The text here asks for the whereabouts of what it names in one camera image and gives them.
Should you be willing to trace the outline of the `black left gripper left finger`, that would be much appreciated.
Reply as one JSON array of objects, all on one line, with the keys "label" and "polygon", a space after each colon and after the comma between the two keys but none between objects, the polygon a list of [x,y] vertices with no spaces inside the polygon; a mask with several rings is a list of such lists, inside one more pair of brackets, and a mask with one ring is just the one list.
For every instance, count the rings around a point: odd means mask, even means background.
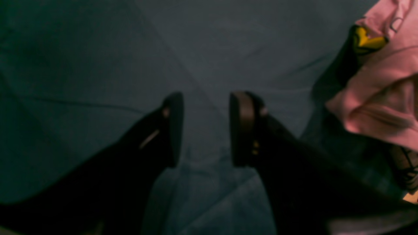
[{"label": "black left gripper left finger", "polygon": [[184,97],[167,96],[116,143],[29,199],[1,205],[21,235],[139,235],[153,185],[179,162]]}]

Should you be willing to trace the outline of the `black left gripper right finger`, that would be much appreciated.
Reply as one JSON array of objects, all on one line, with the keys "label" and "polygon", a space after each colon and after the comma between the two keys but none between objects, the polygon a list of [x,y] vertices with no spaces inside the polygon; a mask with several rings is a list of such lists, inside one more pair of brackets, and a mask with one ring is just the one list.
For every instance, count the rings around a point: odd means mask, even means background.
[{"label": "black left gripper right finger", "polygon": [[251,92],[229,98],[235,167],[254,168],[278,235],[416,235],[417,205],[366,186],[295,138]]}]

